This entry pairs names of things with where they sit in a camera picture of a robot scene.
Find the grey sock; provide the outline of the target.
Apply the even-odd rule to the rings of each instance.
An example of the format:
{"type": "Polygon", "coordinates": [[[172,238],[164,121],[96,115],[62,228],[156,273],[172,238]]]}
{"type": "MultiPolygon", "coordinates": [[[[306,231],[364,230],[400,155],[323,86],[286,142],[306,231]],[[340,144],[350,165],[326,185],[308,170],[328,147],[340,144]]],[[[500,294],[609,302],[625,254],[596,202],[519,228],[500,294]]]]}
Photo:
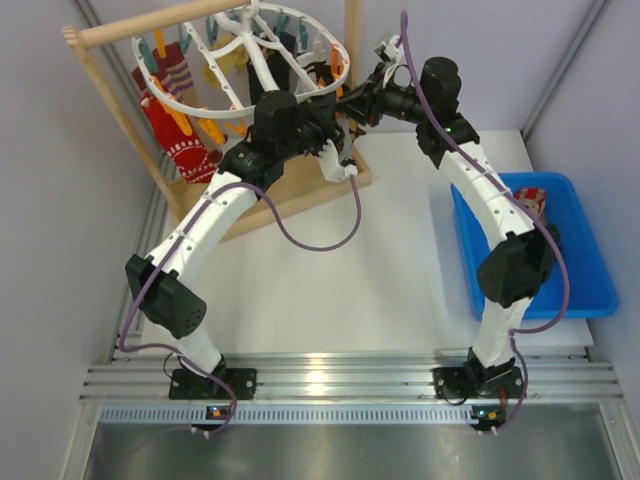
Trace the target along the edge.
{"type": "Polygon", "coordinates": [[[346,167],[347,165],[355,165],[353,156],[353,139],[350,135],[346,135],[344,137],[341,147],[339,148],[339,162],[343,167],[346,167]]]}

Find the orange clothes peg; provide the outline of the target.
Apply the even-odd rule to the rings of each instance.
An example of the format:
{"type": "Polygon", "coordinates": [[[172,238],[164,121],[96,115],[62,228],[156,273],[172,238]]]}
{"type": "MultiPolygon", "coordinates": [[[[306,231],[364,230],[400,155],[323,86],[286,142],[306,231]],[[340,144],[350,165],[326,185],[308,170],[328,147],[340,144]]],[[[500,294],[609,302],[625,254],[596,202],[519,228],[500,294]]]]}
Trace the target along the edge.
{"type": "Polygon", "coordinates": [[[345,73],[345,68],[347,65],[348,61],[343,59],[338,45],[333,44],[330,53],[329,76],[327,77],[325,84],[334,84],[337,80],[339,80],[345,73]]]}

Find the brown argyle sock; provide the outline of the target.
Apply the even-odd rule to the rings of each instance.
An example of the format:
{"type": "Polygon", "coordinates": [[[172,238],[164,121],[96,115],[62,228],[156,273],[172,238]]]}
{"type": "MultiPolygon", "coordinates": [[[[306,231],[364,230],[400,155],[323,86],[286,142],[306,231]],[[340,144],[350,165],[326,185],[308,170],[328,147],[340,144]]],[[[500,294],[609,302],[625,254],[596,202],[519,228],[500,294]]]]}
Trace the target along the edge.
{"type": "Polygon", "coordinates": [[[338,125],[344,132],[343,146],[353,145],[353,143],[360,137],[366,134],[366,131],[360,126],[358,122],[348,117],[344,113],[337,113],[336,120],[338,125]]]}

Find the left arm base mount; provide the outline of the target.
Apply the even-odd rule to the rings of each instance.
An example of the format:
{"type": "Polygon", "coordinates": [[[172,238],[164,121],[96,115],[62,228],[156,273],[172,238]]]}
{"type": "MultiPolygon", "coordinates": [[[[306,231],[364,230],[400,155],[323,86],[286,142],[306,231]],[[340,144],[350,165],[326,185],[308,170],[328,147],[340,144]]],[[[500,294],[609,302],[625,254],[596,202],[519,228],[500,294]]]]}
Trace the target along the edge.
{"type": "MultiPolygon", "coordinates": [[[[252,400],[257,387],[257,370],[253,368],[227,368],[222,381],[234,392],[238,400],[252,400]]],[[[170,400],[230,400],[230,394],[209,378],[185,368],[172,372],[168,398],[170,400]]]]}

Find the white round clip hanger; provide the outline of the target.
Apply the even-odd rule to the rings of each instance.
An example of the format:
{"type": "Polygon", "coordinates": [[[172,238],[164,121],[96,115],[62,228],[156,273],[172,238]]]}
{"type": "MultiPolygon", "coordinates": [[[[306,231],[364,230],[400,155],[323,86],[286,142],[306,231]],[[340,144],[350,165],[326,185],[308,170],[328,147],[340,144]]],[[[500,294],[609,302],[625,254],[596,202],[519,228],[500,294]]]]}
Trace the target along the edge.
{"type": "Polygon", "coordinates": [[[169,24],[178,30],[173,44],[165,40],[164,28],[156,27],[153,43],[139,33],[131,46],[147,96],[183,130],[192,120],[242,121],[252,115],[261,93],[284,90],[297,101],[341,95],[350,74],[344,44],[319,20],[283,5],[251,1],[169,24]],[[176,65],[169,63],[172,47],[178,51],[176,65]],[[200,56],[202,75],[224,105],[208,108],[179,92],[179,81],[193,80],[187,53],[200,56]]]}

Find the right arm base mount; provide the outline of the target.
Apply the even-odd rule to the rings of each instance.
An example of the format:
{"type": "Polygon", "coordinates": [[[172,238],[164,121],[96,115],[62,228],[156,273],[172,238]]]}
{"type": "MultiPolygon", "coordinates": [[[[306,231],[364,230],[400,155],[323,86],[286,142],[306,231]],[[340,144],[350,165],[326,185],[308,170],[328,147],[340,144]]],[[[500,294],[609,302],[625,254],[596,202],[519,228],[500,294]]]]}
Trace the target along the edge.
{"type": "Polygon", "coordinates": [[[450,403],[463,400],[518,398],[524,388],[524,376],[514,361],[485,368],[479,363],[439,367],[433,370],[436,397],[450,403]]]}

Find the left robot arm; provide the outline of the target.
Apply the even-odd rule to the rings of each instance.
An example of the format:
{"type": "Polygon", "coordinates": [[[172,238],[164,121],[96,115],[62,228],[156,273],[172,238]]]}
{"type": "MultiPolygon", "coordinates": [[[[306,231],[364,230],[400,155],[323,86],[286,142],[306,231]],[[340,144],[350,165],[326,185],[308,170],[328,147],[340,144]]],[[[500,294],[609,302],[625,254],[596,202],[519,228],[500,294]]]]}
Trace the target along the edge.
{"type": "Polygon", "coordinates": [[[224,154],[194,207],[150,253],[127,261],[133,313],[168,333],[165,349],[179,358],[201,395],[217,396],[226,384],[224,356],[203,325],[207,305],[193,291],[203,264],[236,221],[264,199],[287,161],[312,155],[327,180],[352,179],[356,172],[338,150],[344,138],[335,94],[302,101],[287,91],[263,94],[245,137],[224,154]]]}

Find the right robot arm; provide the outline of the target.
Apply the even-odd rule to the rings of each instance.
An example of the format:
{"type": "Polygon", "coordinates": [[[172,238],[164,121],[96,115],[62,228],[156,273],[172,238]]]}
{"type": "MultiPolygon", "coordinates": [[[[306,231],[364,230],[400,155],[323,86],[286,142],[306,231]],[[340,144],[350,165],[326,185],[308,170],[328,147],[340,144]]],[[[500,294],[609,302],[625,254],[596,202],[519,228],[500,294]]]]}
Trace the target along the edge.
{"type": "Polygon", "coordinates": [[[459,110],[457,64],[432,57],[420,73],[410,74],[409,85],[400,86],[395,73],[404,64],[384,57],[361,85],[341,97],[338,109],[362,125],[376,126],[385,116],[415,125],[420,150],[481,226],[489,247],[476,270],[484,296],[481,326],[454,374],[464,394],[490,396],[524,375],[515,365],[513,343],[553,267],[566,266],[559,234],[516,199],[486,157],[478,132],[459,110]]]}

